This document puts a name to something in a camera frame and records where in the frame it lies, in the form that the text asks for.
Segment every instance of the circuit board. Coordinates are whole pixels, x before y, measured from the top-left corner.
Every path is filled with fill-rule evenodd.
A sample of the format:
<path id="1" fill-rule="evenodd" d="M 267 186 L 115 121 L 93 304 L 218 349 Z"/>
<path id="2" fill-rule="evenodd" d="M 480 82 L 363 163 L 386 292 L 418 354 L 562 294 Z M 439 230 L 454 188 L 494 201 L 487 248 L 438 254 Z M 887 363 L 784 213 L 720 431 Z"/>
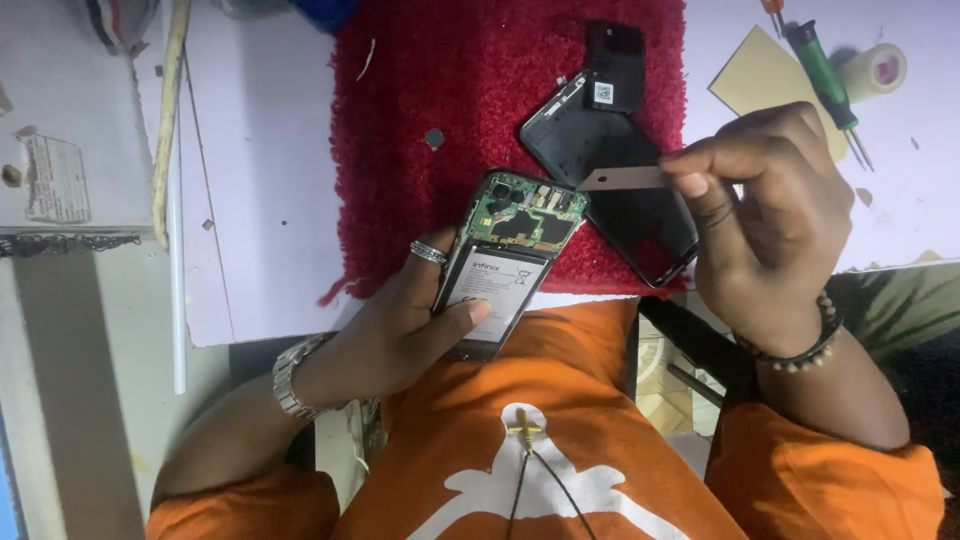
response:
<path id="1" fill-rule="evenodd" d="M 559 253 L 577 230 L 587 196 L 569 188 L 498 172 L 479 197 L 467 238 Z"/>

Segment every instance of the ring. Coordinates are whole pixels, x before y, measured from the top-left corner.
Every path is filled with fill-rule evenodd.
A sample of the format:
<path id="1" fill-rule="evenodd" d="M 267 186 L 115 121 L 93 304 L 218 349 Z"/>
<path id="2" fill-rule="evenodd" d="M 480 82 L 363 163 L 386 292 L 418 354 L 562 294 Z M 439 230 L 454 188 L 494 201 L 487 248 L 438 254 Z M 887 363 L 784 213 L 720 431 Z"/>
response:
<path id="1" fill-rule="evenodd" d="M 436 262 L 441 266 L 446 264 L 446 255 L 444 255 L 444 252 L 431 248 L 419 240 L 414 240 L 410 243 L 410 251 L 418 257 L 423 257 L 430 262 Z"/>

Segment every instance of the tape roll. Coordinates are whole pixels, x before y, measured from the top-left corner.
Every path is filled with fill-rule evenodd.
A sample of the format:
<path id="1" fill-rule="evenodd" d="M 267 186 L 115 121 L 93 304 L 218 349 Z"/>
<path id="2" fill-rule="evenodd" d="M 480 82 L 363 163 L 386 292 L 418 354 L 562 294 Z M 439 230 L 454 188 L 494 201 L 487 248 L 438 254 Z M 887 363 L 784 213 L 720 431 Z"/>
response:
<path id="1" fill-rule="evenodd" d="M 906 56 L 897 45 L 880 43 L 864 51 L 837 70 L 851 103 L 889 94 L 906 79 Z"/>

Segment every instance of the white graphic print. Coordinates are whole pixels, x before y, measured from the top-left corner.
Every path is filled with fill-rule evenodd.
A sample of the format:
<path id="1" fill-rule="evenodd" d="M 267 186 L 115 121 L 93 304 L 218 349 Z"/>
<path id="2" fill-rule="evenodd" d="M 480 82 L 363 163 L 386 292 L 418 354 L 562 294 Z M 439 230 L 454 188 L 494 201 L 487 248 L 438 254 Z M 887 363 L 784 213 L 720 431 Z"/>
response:
<path id="1" fill-rule="evenodd" d="M 533 449 L 550 464 L 554 473 L 570 492 L 570 496 L 580 507 L 580 511 L 585 514 L 588 523 L 590 513 L 616 512 L 656 540 L 689 540 L 673 524 L 634 503 L 622 492 L 613 489 L 615 485 L 626 480 L 620 471 L 607 465 L 597 465 L 578 473 L 573 468 L 573 463 L 570 463 L 570 460 L 560 452 L 546 434 L 546 418 L 543 417 L 543 413 L 528 404 L 509 404 L 503 408 L 503 413 L 500 415 L 504 428 L 503 444 L 493 458 L 490 472 L 466 470 L 446 479 L 444 486 L 447 489 L 459 491 L 460 495 L 441 506 L 435 514 L 430 516 L 410 535 L 411 540 L 435 539 L 453 525 L 453 522 L 473 512 L 489 512 L 510 519 L 510 511 L 516 495 L 516 482 L 526 453 L 520 443 L 521 435 L 509 432 L 510 428 L 518 427 L 516 410 L 519 408 L 525 410 L 528 425 L 536 424 L 542 429 L 539 432 L 531 432 Z M 540 460 L 531 457 L 523 476 L 523 488 L 516 506 L 516 519 L 550 515 L 576 517 L 577 512 Z"/>

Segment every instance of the red rug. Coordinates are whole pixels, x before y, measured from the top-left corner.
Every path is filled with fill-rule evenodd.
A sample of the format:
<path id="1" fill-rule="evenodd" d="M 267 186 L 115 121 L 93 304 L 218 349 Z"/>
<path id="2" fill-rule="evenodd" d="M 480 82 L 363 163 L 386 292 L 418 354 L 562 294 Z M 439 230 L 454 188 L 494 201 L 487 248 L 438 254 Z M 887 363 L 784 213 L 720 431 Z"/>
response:
<path id="1" fill-rule="evenodd" d="M 586 21 L 639 27 L 646 102 L 636 122 L 664 152 L 681 148 L 683 0 L 367 0 L 338 33 L 331 142 L 348 292 L 373 294 L 424 231 L 457 225 L 488 168 L 548 178 L 516 131 L 583 68 Z M 376 46 L 364 70 L 371 40 Z M 424 142 L 438 128 L 444 144 Z M 592 226 L 540 290 L 657 294 Z"/>

